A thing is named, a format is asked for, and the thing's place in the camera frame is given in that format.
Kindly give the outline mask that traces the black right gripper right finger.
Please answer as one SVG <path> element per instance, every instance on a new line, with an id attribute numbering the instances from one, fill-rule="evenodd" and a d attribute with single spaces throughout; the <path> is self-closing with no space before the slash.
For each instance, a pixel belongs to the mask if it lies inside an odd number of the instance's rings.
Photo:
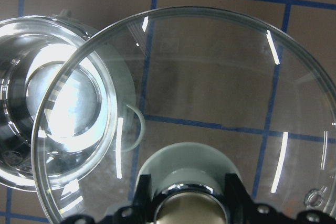
<path id="1" fill-rule="evenodd" d="M 318 210 L 302 211 L 290 218 L 264 203 L 255 203 L 237 174 L 225 175 L 224 198 L 228 223 L 335 223 Z"/>

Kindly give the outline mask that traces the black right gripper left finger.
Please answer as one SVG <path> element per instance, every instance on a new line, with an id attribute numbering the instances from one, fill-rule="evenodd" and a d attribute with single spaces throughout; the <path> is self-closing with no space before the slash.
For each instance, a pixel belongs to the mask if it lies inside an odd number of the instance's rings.
<path id="1" fill-rule="evenodd" d="M 147 223 L 154 220 L 157 200 L 152 196 L 152 176 L 141 175 L 130 204 L 106 214 L 99 221 L 86 214 L 76 214 L 61 223 Z"/>

